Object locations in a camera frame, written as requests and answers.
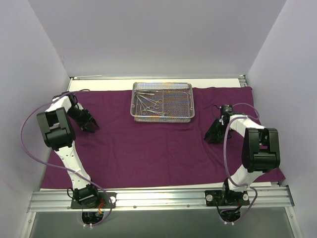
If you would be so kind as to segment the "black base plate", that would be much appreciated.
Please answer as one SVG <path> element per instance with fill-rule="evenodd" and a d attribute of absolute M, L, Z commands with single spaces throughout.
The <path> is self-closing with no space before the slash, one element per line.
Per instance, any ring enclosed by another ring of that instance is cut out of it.
<path fill-rule="evenodd" d="M 207 206 L 246 206 L 250 204 L 249 196 L 246 191 L 228 192 L 222 190 L 206 190 L 205 201 Z"/>
<path fill-rule="evenodd" d="M 96 200 L 80 202 L 75 200 L 71 201 L 71 209 L 110 209 L 116 206 L 116 193 L 108 192 L 105 194 L 103 191 L 99 190 L 99 197 Z"/>

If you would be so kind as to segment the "purple cloth wrap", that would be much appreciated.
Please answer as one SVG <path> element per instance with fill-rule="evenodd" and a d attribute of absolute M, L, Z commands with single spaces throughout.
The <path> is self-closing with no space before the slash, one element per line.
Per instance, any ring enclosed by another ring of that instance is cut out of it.
<path fill-rule="evenodd" d="M 130 115 L 131 91 L 78 94 L 96 119 L 95 133 L 74 125 L 75 146 L 85 171 L 104 188 L 156 187 L 223 182 L 223 145 L 208 144 L 205 133 L 215 107 L 240 105 L 245 88 L 194 88 L 195 116 L 189 123 L 142 123 Z M 241 166 L 243 138 L 232 132 L 227 141 L 231 174 Z"/>

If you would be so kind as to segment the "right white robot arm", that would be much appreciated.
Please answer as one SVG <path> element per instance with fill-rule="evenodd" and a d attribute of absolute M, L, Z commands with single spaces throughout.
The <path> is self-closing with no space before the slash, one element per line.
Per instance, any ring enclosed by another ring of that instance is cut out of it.
<path fill-rule="evenodd" d="M 230 205 L 260 176 L 279 168 L 280 148 L 277 129 L 264 127 L 255 122 L 259 118 L 234 111 L 233 105 L 218 108 L 220 116 L 215 119 L 204 140 L 209 144 L 223 143 L 223 160 L 227 179 L 220 192 L 220 199 Z M 227 140 L 230 131 L 243 137 L 241 161 L 242 165 L 231 175 L 227 163 Z"/>

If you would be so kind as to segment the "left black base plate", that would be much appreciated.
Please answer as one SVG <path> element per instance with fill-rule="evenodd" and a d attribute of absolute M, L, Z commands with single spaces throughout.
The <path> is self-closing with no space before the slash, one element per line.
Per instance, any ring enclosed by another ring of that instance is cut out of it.
<path fill-rule="evenodd" d="M 99 197 L 96 200 L 80 202 L 75 200 L 71 201 L 71 209 L 110 209 L 116 206 L 116 193 L 108 192 L 105 194 L 103 191 L 99 190 Z"/>

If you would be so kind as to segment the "back aluminium rail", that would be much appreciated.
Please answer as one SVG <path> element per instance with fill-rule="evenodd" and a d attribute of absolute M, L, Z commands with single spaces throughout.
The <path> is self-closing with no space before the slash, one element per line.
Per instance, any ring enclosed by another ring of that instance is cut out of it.
<path fill-rule="evenodd" d="M 95 78 L 100 78 L 102 75 L 86 75 L 86 76 L 73 76 L 70 79 L 72 80 L 92 80 Z"/>

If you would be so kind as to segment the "front aluminium rail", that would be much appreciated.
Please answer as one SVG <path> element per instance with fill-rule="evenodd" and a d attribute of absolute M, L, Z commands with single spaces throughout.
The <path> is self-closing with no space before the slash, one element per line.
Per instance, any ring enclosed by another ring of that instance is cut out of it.
<path fill-rule="evenodd" d="M 207 210 L 205 189 L 152 189 L 116 190 L 113 211 L 155 210 Z M 291 192 L 287 187 L 258 187 L 258 197 L 253 208 L 293 207 Z M 65 190 L 34 192 L 28 212 L 75 212 Z"/>

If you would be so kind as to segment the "steel tweezers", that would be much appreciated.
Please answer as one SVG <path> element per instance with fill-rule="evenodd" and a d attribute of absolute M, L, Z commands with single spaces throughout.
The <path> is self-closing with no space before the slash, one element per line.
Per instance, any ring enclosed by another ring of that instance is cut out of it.
<path fill-rule="evenodd" d="M 135 94 L 154 96 L 154 95 L 155 95 L 155 92 L 152 92 L 152 91 L 136 91 Z"/>

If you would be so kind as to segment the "steel forceps clamp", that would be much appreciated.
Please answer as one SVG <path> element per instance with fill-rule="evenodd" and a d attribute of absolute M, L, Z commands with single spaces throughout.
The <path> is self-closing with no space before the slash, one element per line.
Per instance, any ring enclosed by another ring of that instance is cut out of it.
<path fill-rule="evenodd" d="M 141 98 L 143 98 L 143 99 L 145 99 L 145 100 L 151 102 L 152 104 L 154 104 L 154 107 L 158 107 L 159 104 L 162 104 L 162 103 L 163 103 L 163 100 L 161 100 L 161 99 L 159 99 L 158 101 L 155 101 L 155 100 L 153 100 L 153 99 L 147 98 L 147 97 L 142 96 L 142 95 L 139 95 L 139 97 L 141 97 Z"/>

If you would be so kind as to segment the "steel surgical scissors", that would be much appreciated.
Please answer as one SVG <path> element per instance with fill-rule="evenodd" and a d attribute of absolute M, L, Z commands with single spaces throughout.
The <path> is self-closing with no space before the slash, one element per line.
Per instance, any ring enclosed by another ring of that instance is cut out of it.
<path fill-rule="evenodd" d="M 156 115 L 160 115 L 160 116 L 165 116 L 167 114 L 170 114 L 170 111 L 169 110 L 161 110 L 159 111 L 160 109 L 160 106 L 159 105 L 146 105 L 143 101 L 139 100 L 140 104 L 141 104 L 141 114 L 145 115 L 146 113 L 153 113 L 153 114 L 156 114 Z"/>

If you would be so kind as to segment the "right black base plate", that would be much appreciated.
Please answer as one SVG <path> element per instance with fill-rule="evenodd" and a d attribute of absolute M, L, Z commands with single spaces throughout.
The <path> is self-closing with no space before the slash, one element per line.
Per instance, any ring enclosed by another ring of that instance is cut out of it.
<path fill-rule="evenodd" d="M 228 192 L 222 190 L 206 190 L 205 201 L 207 206 L 246 206 L 250 204 L 249 196 L 246 191 Z"/>

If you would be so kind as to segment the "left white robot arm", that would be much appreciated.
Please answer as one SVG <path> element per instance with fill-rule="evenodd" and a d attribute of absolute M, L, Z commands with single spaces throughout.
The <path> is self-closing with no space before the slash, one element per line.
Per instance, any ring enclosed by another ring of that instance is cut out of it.
<path fill-rule="evenodd" d="M 99 204 L 100 195 L 77 153 L 71 119 L 85 132 L 94 133 L 99 128 L 91 113 L 70 92 L 55 96 L 50 107 L 37 114 L 44 143 L 59 156 L 71 179 L 72 199 L 79 205 L 94 208 Z"/>

